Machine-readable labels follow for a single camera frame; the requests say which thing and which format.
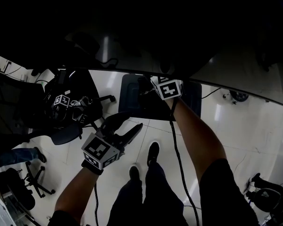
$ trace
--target shoe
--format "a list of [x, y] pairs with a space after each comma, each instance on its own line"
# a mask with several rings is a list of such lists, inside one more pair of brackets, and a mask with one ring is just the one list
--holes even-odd
[[129, 176], [131, 180], [140, 180], [140, 170], [136, 163], [133, 163], [129, 168]]
[[160, 149], [160, 146], [159, 146], [158, 141], [153, 141], [150, 145], [149, 152], [148, 152], [148, 159], [147, 159], [148, 166], [150, 165], [151, 161], [157, 161], [159, 149]]
[[43, 163], [47, 162], [46, 157], [40, 152], [39, 148], [38, 148], [38, 147], [34, 147], [34, 149], [36, 149], [37, 152], [38, 152], [38, 159], [39, 159], [41, 162], [43, 162]]
[[260, 173], [256, 173], [253, 177], [250, 177], [249, 180], [247, 181], [247, 183], [245, 184], [245, 188], [243, 193], [245, 193], [246, 191], [248, 191], [248, 189], [250, 188], [250, 184], [251, 182], [255, 182], [258, 178], [260, 178]]
[[258, 172], [255, 176], [253, 176], [253, 178], [251, 179], [251, 181], [252, 182], [256, 182], [256, 180], [258, 179], [258, 178], [260, 178], [260, 173]]

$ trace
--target floor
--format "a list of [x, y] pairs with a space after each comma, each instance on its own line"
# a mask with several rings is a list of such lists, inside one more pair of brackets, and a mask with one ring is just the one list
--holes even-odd
[[[27, 75], [30, 75], [30, 72], [24, 68], [18, 71], [18, 73], [26, 73]], [[104, 117], [117, 113], [120, 86], [124, 73], [106, 71], [90, 71], [90, 73], [100, 96], [112, 94], [117, 99], [115, 103], [107, 102], [103, 104]], [[50, 80], [52, 78], [53, 75], [46, 71], [39, 77], [39, 80]], [[35, 78], [28, 76], [28, 82], [34, 81]], [[208, 85], [202, 85], [202, 95], [205, 96], [215, 89]], [[249, 177], [256, 172], [260, 172], [262, 178], [266, 180], [279, 184], [283, 183], [283, 107], [274, 103], [267, 103], [256, 97], [249, 97], [246, 102], [233, 105], [230, 99], [222, 98], [223, 93], [227, 93], [227, 91], [218, 90], [202, 100], [201, 118], [212, 128], [224, 145], [238, 187], [243, 191]], [[134, 162], [139, 164], [142, 169], [143, 189], [145, 188], [146, 158], [152, 140], [158, 140], [161, 144], [158, 162], [165, 170], [171, 188], [185, 205], [190, 204], [183, 189], [169, 123], [167, 121], [130, 118], [125, 121], [117, 133], [122, 135], [138, 123], [143, 123], [144, 126], [134, 141], [126, 148], [125, 156], [113, 163], [113, 166], [105, 168], [97, 182], [100, 226], [107, 224], [112, 204], [120, 188], [129, 179], [128, 168], [130, 164]], [[195, 170], [177, 125], [175, 125], [175, 129], [187, 187], [194, 203], [197, 207], [200, 207], [199, 186]], [[46, 195], [45, 198], [41, 199], [32, 188], [36, 206], [31, 210], [31, 214], [41, 225], [48, 224], [57, 198], [81, 169], [80, 165], [83, 161], [81, 147], [92, 131], [94, 132], [91, 128], [83, 129], [82, 140], [78, 138], [65, 145], [54, 145], [48, 137], [37, 137], [30, 143], [19, 146], [37, 146], [48, 160], [41, 182], [49, 189], [55, 189], [56, 193]], [[33, 166], [37, 169], [40, 163], [34, 161]], [[23, 168], [22, 173], [23, 175], [26, 174], [24, 163], [15, 165], [15, 167]], [[254, 205], [252, 207], [254, 207], [262, 224], [264, 217], [267, 216], [266, 213], [261, 212]], [[81, 225], [95, 225], [94, 209], [95, 198], [94, 193], [92, 193]], [[201, 218], [201, 210], [198, 210], [198, 214]], [[191, 207], [185, 207], [184, 216], [189, 225], [196, 225]]]

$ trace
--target wrist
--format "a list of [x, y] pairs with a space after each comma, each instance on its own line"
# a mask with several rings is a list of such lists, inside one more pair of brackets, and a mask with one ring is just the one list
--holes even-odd
[[100, 170], [100, 169], [98, 169], [97, 167], [95, 167], [95, 166], [93, 166], [91, 163], [89, 163], [88, 161], [86, 161], [86, 160], [84, 160], [83, 162], [82, 162], [82, 167], [83, 168], [86, 168], [86, 169], [88, 169], [88, 170], [90, 170], [91, 172], [93, 172], [94, 174], [96, 174], [96, 175], [98, 175], [98, 176], [100, 176], [102, 173], [103, 173], [103, 169], [102, 170]]
[[172, 108], [172, 105], [173, 105], [173, 102], [174, 102], [174, 99], [171, 98], [171, 99], [168, 99], [168, 100], [165, 100], [166, 104], [169, 106], [169, 108], [171, 109]]

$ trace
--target black mat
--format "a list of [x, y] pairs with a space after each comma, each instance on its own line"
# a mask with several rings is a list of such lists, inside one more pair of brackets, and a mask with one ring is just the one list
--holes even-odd
[[[132, 117], [169, 120], [170, 109], [143, 75], [125, 74], [122, 79], [118, 112], [131, 112]], [[201, 84], [184, 82], [182, 100], [200, 117]]]

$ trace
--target black shoe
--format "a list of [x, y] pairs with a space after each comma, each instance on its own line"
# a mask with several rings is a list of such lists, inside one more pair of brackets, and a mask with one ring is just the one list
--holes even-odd
[[135, 163], [130, 166], [129, 176], [131, 180], [140, 180], [140, 171]]
[[46, 157], [40, 152], [38, 147], [34, 147], [38, 151], [38, 158], [41, 162], [45, 163], [47, 162]]
[[150, 161], [156, 161], [159, 154], [159, 144], [158, 142], [152, 142], [149, 153], [148, 153], [148, 159], [147, 159], [147, 165], [150, 165]]
[[260, 173], [258, 172], [252, 179], [251, 179], [251, 181], [252, 182], [256, 182], [256, 180], [258, 179], [258, 178], [260, 178]]

